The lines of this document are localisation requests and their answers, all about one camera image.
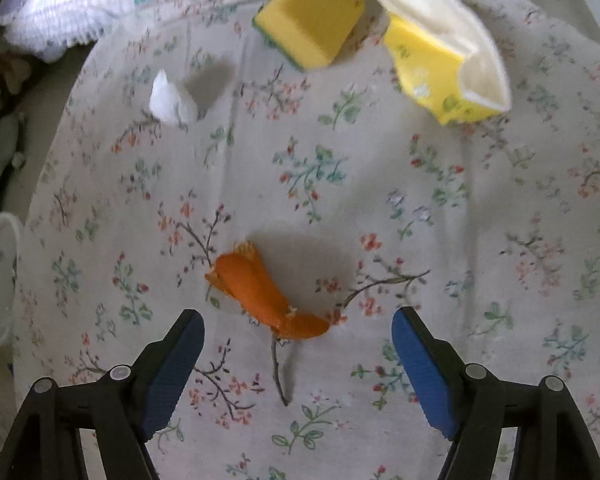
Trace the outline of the orange peel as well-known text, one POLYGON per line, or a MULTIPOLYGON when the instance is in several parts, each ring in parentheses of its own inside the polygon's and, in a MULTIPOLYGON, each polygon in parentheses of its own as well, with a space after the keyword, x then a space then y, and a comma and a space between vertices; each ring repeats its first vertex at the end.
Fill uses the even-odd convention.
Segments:
POLYGON ((326 334, 329 322, 294 308, 275 284, 255 244, 241 242, 220 255, 206 280, 233 298, 255 320, 283 339, 311 339, 326 334))

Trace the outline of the floral bed sheet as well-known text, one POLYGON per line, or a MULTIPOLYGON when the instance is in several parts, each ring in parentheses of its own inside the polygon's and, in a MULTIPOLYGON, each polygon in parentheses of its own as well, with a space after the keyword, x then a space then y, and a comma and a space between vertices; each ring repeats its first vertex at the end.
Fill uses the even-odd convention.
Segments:
POLYGON ((156 0, 95 44, 23 229, 15 394, 97 379, 181 310, 206 344, 150 442, 165 479, 432 479, 448 444, 390 341, 419 310, 466 361, 566 383, 600 453, 600 46, 528 0, 463 0, 512 109, 443 127, 400 91, 375 0, 339 61, 299 72, 265 0, 156 0), (149 111, 159 70, 198 120, 149 111), (283 339, 206 274, 255 244, 326 334, 283 339))

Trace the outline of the yellow sponge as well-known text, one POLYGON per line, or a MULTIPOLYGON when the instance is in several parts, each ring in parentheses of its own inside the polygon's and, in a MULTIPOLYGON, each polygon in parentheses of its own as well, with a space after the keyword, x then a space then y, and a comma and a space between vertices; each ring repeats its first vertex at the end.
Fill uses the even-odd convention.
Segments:
POLYGON ((306 72, 335 61, 364 11, 364 0, 270 0, 253 26, 306 72))

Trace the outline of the small white tissue wad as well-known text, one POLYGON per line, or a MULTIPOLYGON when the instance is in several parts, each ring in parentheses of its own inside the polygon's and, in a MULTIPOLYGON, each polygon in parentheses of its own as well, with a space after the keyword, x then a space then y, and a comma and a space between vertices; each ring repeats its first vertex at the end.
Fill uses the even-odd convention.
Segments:
POLYGON ((149 97, 152 116, 169 126, 188 126, 198 120, 198 105, 179 81, 171 80, 159 70, 149 97))

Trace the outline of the yellow paper cup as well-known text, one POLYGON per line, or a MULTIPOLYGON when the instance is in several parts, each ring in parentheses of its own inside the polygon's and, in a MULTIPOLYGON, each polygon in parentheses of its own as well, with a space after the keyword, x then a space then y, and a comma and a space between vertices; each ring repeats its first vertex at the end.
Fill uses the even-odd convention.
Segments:
POLYGON ((481 122, 513 105, 486 25, 460 0, 377 0, 401 90, 442 125, 481 122))

